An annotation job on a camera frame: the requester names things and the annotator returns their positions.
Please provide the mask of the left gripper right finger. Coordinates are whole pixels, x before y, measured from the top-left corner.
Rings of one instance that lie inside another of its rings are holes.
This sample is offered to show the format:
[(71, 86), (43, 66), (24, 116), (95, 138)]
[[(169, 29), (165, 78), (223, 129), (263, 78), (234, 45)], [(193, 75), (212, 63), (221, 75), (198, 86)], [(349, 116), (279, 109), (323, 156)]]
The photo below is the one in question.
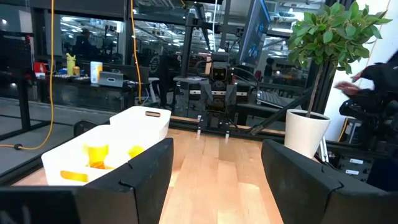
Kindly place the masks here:
[(397, 193), (386, 192), (303, 156), (262, 142), (262, 164), (284, 223), (397, 223)]

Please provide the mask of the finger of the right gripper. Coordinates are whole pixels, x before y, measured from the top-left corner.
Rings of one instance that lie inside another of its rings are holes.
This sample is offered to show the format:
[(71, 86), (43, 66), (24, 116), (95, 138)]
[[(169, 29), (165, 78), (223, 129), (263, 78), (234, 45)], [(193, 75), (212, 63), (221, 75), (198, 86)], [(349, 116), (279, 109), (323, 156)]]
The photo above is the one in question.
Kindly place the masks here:
[(233, 106), (236, 104), (237, 86), (228, 85), (226, 87), (226, 106)]
[(210, 84), (201, 85), (201, 100), (206, 106), (209, 106), (213, 102), (213, 95)]

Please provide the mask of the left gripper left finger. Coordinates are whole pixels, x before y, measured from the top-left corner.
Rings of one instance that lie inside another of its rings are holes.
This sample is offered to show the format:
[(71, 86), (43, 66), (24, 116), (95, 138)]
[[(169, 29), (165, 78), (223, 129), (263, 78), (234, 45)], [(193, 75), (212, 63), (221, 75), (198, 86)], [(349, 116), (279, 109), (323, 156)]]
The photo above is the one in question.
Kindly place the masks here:
[(84, 186), (1, 188), (1, 223), (158, 223), (172, 174), (165, 138)]

